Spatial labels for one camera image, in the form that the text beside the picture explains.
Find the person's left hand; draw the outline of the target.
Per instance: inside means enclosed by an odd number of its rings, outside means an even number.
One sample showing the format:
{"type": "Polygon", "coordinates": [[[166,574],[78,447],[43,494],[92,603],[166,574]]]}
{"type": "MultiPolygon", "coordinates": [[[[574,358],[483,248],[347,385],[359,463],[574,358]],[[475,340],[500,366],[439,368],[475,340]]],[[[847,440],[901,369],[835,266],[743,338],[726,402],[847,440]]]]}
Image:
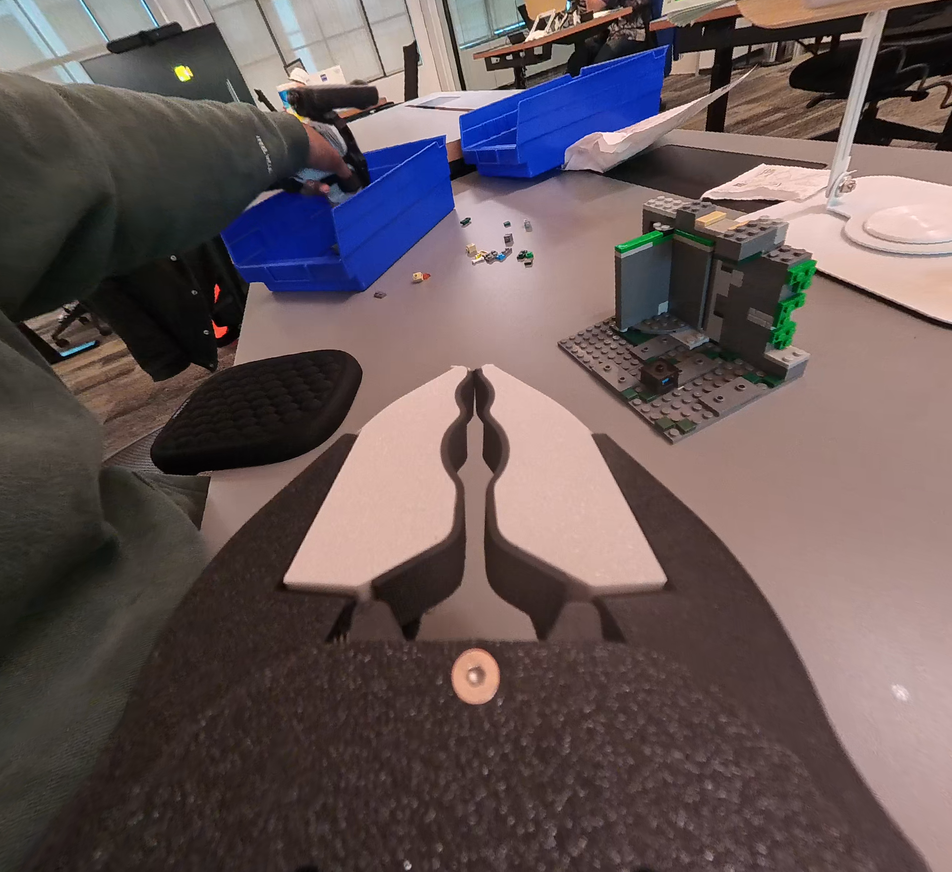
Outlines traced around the person's left hand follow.
{"type": "Polygon", "coordinates": [[[339,131],[326,123],[305,121],[307,158],[304,167],[323,174],[337,176],[341,183],[351,179],[352,170],[346,161],[347,147],[339,131]]]}

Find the black office chair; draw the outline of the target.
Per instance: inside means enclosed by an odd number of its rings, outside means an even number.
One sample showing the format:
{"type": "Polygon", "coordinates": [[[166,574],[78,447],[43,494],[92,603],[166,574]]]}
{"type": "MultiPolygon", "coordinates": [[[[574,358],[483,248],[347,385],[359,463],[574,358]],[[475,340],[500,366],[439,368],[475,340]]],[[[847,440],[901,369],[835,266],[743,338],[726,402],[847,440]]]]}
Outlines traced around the black office chair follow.
{"type": "MultiPolygon", "coordinates": [[[[845,101],[851,91],[860,50],[859,40],[843,41],[827,52],[803,60],[790,73],[790,87],[813,93],[809,108],[823,102],[845,101]]],[[[854,143],[885,147],[902,141],[933,145],[938,151],[949,152],[950,117],[942,131],[931,131],[881,118],[879,105],[891,99],[920,102],[934,90],[944,89],[940,107],[950,110],[950,75],[949,31],[904,41],[897,35],[884,39],[865,88],[854,143]]]]}

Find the black monitor on stand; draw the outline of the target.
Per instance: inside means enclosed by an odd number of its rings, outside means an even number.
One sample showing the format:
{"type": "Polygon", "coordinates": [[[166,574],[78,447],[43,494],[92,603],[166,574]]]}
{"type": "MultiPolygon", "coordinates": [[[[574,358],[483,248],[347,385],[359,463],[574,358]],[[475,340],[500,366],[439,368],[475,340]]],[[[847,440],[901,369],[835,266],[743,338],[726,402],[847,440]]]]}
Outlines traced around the black monitor on stand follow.
{"type": "Polygon", "coordinates": [[[107,52],[81,62],[93,83],[138,93],[255,104],[214,24],[184,30],[173,22],[114,40],[107,52]]]}

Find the grey toy brick building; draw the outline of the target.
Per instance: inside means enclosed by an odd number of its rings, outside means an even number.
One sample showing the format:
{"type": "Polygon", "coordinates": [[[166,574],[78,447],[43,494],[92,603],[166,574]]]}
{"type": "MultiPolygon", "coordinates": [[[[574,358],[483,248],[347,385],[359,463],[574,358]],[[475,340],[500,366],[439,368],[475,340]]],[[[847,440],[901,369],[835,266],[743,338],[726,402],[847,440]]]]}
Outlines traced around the grey toy brick building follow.
{"type": "Polygon", "coordinates": [[[817,263],[786,221],[708,200],[655,196],[642,223],[614,247],[614,314],[558,345],[676,444],[803,377],[817,263]]]}

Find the grey background table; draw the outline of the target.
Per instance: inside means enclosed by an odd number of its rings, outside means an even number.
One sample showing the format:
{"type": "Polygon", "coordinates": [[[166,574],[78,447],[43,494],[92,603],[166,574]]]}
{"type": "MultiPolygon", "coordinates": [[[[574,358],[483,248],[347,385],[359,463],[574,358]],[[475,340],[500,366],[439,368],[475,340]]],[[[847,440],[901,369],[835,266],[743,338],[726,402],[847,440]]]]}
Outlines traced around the grey background table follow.
{"type": "Polygon", "coordinates": [[[516,90],[431,93],[390,105],[372,115],[355,117],[349,121],[349,128],[364,154],[444,136],[450,177],[456,179],[475,170],[463,157],[461,117],[517,93],[516,90]]]}

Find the grey desk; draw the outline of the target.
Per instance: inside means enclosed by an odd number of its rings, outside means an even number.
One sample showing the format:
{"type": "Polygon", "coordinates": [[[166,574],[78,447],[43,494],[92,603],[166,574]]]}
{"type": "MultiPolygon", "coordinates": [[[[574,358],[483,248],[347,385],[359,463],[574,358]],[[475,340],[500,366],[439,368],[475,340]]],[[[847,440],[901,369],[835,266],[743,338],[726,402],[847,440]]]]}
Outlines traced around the grey desk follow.
{"type": "Polygon", "coordinates": [[[453,188],[456,213],[370,291],[252,285],[236,362],[350,352],[344,432],[451,365],[493,364],[610,435],[743,564],[854,765],[950,870],[950,331],[817,276],[803,378],[671,446],[558,349],[613,311],[613,247],[653,189],[575,173],[453,188]],[[531,221],[534,265],[473,269],[458,221],[501,212],[531,221]]]}

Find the printed instruction sheet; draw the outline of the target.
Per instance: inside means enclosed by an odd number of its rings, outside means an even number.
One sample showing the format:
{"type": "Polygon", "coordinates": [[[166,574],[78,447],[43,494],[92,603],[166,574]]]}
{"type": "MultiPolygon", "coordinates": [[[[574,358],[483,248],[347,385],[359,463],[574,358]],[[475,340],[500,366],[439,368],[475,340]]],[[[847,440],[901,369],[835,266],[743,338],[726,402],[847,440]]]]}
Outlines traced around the printed instruction sheet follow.
{"type": "Polygon", "coordinates": [[[826,190],[829,171],[799,166],[760,164],[704,192],[702,199],[726,201],[803,201],[826,190]]]}

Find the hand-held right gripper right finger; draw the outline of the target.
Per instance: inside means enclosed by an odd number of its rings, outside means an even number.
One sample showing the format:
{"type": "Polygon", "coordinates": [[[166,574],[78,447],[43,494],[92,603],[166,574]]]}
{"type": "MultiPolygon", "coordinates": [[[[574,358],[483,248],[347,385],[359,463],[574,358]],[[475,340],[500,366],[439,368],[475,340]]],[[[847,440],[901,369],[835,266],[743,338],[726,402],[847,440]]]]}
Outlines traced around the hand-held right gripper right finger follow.
{"type": "Polygon", "coordinates": [[[484,555],[493,591],[551,637],[573,604],[654,594],[667,577],[597,444],[573,413],[505,370],[474,372],[486,491],[484,555]]]}

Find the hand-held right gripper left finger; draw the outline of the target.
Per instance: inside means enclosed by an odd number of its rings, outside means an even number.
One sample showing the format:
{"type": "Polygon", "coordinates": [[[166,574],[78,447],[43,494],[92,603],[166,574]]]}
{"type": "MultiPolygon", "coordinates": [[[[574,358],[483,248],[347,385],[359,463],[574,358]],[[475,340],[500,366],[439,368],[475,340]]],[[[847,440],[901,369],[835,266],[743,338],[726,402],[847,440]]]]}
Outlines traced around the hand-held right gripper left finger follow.
{"type": "Polygon", "coordinates": [[[474,377],[446,372],[389,403],[356,435],[287,569],[286,589],[345,599],[351,640],[415,640],[466,566],[465,490],[474,377]]]}

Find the person's left forearm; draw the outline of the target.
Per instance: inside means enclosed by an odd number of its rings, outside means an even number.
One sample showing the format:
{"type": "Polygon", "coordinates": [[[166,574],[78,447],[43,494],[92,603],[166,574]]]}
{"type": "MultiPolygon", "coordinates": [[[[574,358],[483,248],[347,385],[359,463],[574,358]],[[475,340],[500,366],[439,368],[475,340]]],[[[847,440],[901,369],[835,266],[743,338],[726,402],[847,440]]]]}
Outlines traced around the person's left forearm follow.
{"type": "Polygon", "coordinates": [[[303,124],[2,73],[2,328],[200,246],[303,169],[303,124]]]}

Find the black jacket on chair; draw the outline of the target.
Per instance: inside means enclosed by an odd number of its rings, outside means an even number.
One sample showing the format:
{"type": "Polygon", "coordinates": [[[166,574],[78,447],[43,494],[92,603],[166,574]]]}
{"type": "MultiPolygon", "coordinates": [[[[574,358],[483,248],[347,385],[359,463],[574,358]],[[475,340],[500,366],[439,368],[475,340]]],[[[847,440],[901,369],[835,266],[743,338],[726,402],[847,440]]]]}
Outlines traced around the black jacket on chair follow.
{"type": "Polygon", "coordinates": [[[154,382],[191,366],[214,372],[237,340],[248,285],[220,236],[104,280],[80,302],[123,340],[154,382]]]}

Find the crumpled white paper bag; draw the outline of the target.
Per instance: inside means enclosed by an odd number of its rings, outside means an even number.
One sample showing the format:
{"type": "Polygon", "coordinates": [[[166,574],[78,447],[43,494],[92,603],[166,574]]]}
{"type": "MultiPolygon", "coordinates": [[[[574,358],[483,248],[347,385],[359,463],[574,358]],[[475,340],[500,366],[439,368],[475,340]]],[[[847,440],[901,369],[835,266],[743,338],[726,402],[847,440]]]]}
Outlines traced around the crumpled white paper bag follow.
{"type": "Polygon", "coordinates": [[[628,127],[615,131],[590,133],[566,149],[563,170],[607,173],[631,157],[645,152],[669,132],[682,128],[696,115],[705,112],[710,105],[720,104],[730,91],[759,70],[759,67],[750,69],[712,93],[676,108],[665,110],[628,127]]]}

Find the blue plastic bin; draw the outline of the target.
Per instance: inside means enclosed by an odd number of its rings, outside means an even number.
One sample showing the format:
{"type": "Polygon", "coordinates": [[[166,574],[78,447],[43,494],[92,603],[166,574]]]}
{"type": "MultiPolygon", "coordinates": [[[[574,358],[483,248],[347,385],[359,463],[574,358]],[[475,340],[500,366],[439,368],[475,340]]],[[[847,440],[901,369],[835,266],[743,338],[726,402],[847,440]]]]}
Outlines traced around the blue plastic bin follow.
{"type": "Polygon", "coordinates": [[[273,292],[365,291],[454,210],[444,136],[365,158],[370,184],[342,203],[279,190],[222,232],[245,281],[273,292]]]}
{"type": "Polygon", "coordinates": [[[613,59],[483,106],[460,119],[465,161],[484,176],[531,179],[593,132],[658,114],[667,47],[613,59]]]}

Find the pile of small loose bricks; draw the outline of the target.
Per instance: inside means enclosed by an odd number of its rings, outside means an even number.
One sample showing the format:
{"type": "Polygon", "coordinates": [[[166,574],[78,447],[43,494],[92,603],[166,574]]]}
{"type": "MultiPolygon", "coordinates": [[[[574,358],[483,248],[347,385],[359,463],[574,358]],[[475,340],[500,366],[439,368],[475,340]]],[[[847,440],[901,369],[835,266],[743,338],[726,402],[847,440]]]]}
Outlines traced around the pile of small loose bricks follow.
{"type": "Polygon", "coordinates": [[[517,219],[511,212],[493,216],[465,214],[458,221],[464,254],[473,269],[512,261],[528,269],[535,252],[525,240],[532,234],[529,219],[517,219]]]}

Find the wooden background desk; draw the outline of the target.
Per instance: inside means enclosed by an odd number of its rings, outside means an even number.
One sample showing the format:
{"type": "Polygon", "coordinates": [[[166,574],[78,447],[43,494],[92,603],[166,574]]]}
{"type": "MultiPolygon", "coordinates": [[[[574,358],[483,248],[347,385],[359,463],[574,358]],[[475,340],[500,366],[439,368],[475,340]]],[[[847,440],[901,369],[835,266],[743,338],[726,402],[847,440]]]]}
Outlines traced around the wooden background desk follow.
{"type": "Polygon", "coordinates": [[[602,10],[592,13],[588,20],[579,24],[535,38],[528,37],[521,42],[509,42],[506,45],[496,46],[473,54],[473,59],[482,62],[487,72],[512,71],[511,88],[515,91],[523,91],[527,87],[528,69],[548,62],[552,58],[553,47],[566,46],[574,50],[583,49],[590,37],[603,35],[612,23],[623,20],[633,13],[634,10],[631,7],[602,10]]]}
{"type": "Polygon", "coordinates": [[[754,18],[750,18],[736,2],[711,9],[684,26],[677,26],[668,18],[656,19],[649,24],[649,30],[651,33],[660,33],[673,29],[673,50],[676,54],[714,54],[709,91],[720,95],[708,106],[706,130],[722,132],[727,113],[726,86],[732,78],[735,48],[809,38],[823,41],[826,36],[837,46],[840,36],[862,30],[864,15],[860,13],[820,19],[810,10],[805,21],[793,17],[793,12],[777,12],[767,21],[766,13],[757,12],[754,18]]]}

